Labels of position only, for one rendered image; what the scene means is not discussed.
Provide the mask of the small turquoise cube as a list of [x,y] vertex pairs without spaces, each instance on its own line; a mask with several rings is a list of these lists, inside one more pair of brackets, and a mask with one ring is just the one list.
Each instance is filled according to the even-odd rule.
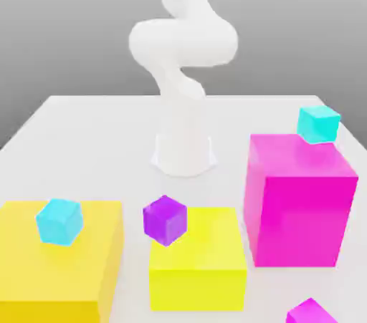
[[333,143],[339,123],[340,114],[326,105],[301,107],[297,134],[309,144]]

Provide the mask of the large lemon yellow box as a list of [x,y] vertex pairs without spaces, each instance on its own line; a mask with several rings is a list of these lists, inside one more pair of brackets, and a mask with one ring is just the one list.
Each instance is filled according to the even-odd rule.
[[235,208],[190,207],[183,236],[152,242],[148,273],[153,311],[242,311],[247,263]]

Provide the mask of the large golden yellow box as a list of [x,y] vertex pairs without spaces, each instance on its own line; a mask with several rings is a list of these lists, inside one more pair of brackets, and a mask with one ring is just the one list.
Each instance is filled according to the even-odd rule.
[[109,323],[123,252],[119,201],[83,201],[71,246],[41,242],[43,201],[0,207],[0,323]]

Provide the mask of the small magenta cube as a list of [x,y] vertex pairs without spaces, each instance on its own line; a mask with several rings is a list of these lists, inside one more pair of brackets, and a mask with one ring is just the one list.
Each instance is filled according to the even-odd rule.
[[286,316],[285,323],[338,323],[313,298],[309,298],[292,308]]

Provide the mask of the small sky blue cube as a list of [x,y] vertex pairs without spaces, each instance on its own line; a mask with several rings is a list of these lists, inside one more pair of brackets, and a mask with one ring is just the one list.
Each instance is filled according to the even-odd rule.
[[71,246],[84,226],[80,202],[53,198],[35,216],[42,243]]

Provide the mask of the large magenta box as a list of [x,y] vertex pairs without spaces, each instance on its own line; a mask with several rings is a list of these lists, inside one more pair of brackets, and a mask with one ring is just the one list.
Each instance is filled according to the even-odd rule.
[[256,267],[334,267],[358,175],[333,143],[249,138],[244,222]]

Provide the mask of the small purple cube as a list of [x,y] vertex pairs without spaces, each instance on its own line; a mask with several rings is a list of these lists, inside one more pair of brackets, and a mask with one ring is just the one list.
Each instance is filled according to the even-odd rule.
[[170,246],[186,233],[187,227],[187,207],[167,195],[161,196],[143,209],[145,234],[163,246]]

